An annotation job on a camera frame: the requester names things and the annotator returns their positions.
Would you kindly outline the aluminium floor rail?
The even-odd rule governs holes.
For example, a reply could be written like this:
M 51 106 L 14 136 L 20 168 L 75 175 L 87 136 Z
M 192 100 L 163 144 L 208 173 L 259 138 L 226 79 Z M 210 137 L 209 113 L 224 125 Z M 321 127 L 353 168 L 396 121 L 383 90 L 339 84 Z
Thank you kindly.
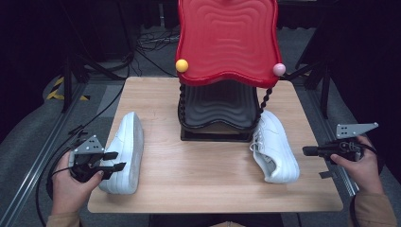
M 311 102 L 312 109 L 319 118 L 319 123 L 321 128 L 324 131 L 324 141 L 319 140 L 319 144 L 330 142 L 337 139 L 337 135 L 335 133 L 335 128 L 330 124 L 330 120 L 328 117 L 328 107 L 326 104 L 322 104 L 322 98 L 320 95 L 317 95 L 315 91 L 307 90 L 307 96 Z M 358 192 L 358 186 L 356 183 L 349 177 L 346 170 L 341 166 L 332 166 L 336 170 L 336 174 L 338 175 L 338 179 L 341 179 L 343 185 L 345 186 L 350 197 L 353 197 Z
M 51 132 L 48 134 L 48 137 L 44 142 L 44 146 L 34 159 L 32 166 L 23 178 L 23 181 L 13 197 L 13 200 L 0 219 L 0 227 L 12 227 L 15 220 L 21 213 L 24 205 L 26 204 L 26 201 L 28 200 L 32 190 L 35 188 L 37 182 L 42 178 L 41 175 L 46 170 L 48 163 L 53 159 L 53 156 L 59 151 L 60 148 L 67 146 L 71 140 L 76 138 L 76 135 L 68 135 L 58 147 L 56 146 L 56 142 L 61 136 L 61 131 L 65 127 L 71 112 L 78 104 L 85 88 L 86 84 L 79 83 L 76 88 L 73 89 L 72 105 L 66 113 L 61 113 L 57 118 Z

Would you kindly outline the person's right hand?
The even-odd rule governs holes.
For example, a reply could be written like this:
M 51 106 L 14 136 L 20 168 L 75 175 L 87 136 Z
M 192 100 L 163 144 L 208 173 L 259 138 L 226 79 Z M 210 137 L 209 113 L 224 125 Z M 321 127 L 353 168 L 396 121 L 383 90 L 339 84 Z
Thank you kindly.
M 365 149 L 364 156 L 357 162 L 349 161 L 337 154 L 332 154 L 330 158 L 337 165 L 345 168 L 360 192 L 384 195 L 378 173 L 377 158 L 371 150 Z

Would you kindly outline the red and black shoe rack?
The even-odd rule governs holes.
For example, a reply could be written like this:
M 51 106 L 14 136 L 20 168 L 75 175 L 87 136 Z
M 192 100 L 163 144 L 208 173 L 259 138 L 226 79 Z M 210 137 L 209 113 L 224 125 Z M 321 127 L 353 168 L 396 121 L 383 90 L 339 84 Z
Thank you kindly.
M 181 138 L 249 142 L 286 72 L 277 0 L 178 0 L 178 12 Z

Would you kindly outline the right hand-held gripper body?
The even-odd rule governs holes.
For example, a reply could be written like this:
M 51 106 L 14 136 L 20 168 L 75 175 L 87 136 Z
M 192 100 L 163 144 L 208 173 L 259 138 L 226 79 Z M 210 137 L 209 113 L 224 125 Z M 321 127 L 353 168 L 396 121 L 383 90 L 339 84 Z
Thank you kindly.
M 376 153 L 376 149 L 372 146 L 361 144 L 357 137 L 365 132 L 376 129 L 378 124 L 362 123 L 362 124 L 338 124 L 336 127 L 336 140 L 332 142 L 334 153 L 348 159 L 352 162 L 359 161 L 364 156 L 364 151 Z

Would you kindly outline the yellow and black floor tape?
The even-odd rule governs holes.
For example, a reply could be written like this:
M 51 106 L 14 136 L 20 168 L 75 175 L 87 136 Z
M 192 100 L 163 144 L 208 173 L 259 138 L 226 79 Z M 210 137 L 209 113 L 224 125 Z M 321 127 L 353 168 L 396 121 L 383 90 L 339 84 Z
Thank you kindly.
M 61 88 L 62 84 L 64 83 L 64 77 L 60 76 L 54 83 L 52 89 L 50 90 L 49 94 L 47 95 L 47 99 L 58 99 L 64 100 L 64 95 L 58 93 L 59 89 Z

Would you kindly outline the person's left hand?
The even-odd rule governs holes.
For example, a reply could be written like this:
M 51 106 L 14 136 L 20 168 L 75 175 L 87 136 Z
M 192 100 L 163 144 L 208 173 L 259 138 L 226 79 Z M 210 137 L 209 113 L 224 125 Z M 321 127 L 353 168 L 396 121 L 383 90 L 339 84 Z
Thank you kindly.
M 59 160 L 53 180 L 52 215 L 76 213 L 89 199 L 92 191 L 100 184 L 103 172 L 98 171 L 88 182 L 75 180 L 67 169 L 70 152 Z

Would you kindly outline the white sneaker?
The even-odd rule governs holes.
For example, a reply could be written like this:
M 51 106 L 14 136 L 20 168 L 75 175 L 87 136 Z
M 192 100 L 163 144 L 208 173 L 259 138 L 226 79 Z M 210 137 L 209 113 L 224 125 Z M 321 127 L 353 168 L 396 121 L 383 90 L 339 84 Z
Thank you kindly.
M 253 132 L 250 144 L 253 158 L 264 174 L 267 183 L 295 183 L 300 168 L 288 142 L 281 121 L 265 110 Z
M 127 113 L 119 125 L 107 152 L 117 152 L 115 159 L 101 161 L 101 166 L 124 163 L 121 171 L 114 172 L 108 180 L 103 180 L 99 188 L 109 194 L 133 194 L 138 186 L 139 172 L 144 151 L 144 133 L 138 115 Z

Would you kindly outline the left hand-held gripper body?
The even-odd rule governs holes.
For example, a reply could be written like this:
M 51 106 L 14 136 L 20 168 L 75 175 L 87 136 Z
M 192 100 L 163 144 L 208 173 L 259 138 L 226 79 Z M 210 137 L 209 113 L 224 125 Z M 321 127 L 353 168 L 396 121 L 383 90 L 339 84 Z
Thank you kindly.
M 95 135 L 73 148 L 68 167 L 71 176 L 81 182 L 88 182 L 100 170 L 100 160 L 103 158 L 104 148 Z

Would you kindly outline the black metal stand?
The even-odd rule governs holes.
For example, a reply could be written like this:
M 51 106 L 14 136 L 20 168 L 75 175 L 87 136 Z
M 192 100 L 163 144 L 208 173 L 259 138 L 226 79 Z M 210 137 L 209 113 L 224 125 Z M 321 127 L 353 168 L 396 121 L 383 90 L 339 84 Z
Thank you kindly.
M 65 59 L 63 73 L 64 78 L 64 100 L 62 112 L 66 113 L 73 102 L 73 81 L 75 77 L 78 83 L 86 83 L 89 81 L 89 71 L 85 68 L 89 65 L 95 72 L 100 73 L 112 80 L 124 80 L 111 70 L 101 66 L 99 63 L 89 60 L 80 54 L 69 53 Z
M 314 63 L 308 64 L 293 73 L 285 73 L 284 79 L 293 80 L 308 73 L 307 79 L 304 82 L 304 87 L 307 90 L 315 90 L 319 83 L 322 84 L 320 97 L 320 111 L 325 119 L 328 118 L 328 95 L 330 90 L 330 60 L 323 58 Z

